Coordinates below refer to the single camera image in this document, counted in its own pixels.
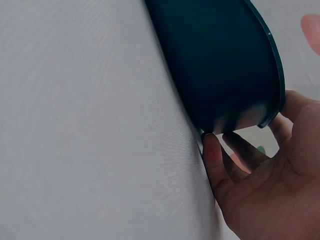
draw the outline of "dark teal curved case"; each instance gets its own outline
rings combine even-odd
[[[273,36],[249,0],[145,0],[173,82],[205,132],[266,126],[284,103]]]

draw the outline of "pink spot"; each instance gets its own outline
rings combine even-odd
[[[237,157],[237,155],[232,154],[230,158],[234,161],[235,164],[238,165],[239,168],[241,168],[243,171],[249,173],[250,171],[241,163],[240,159]]]
[[[301,27],[310,47],[320,55],[320,15],[308,14],[303,16]]]

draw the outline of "green spot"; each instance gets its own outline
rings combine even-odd
[[[263,154],[266,154],[266,150],[263,146],[258,146],[258,150],[263,153]]]

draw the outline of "white surface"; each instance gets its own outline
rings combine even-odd
[[[140,0],[0,1],[0,239],[218,239]]]

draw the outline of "hand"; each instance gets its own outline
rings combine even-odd
[[[203,162],[223,217],[243,240],[320,239],[320,102],[288,91],[282,115],[269,125],[279,145],[269,158],[235,133],[203,141]]]

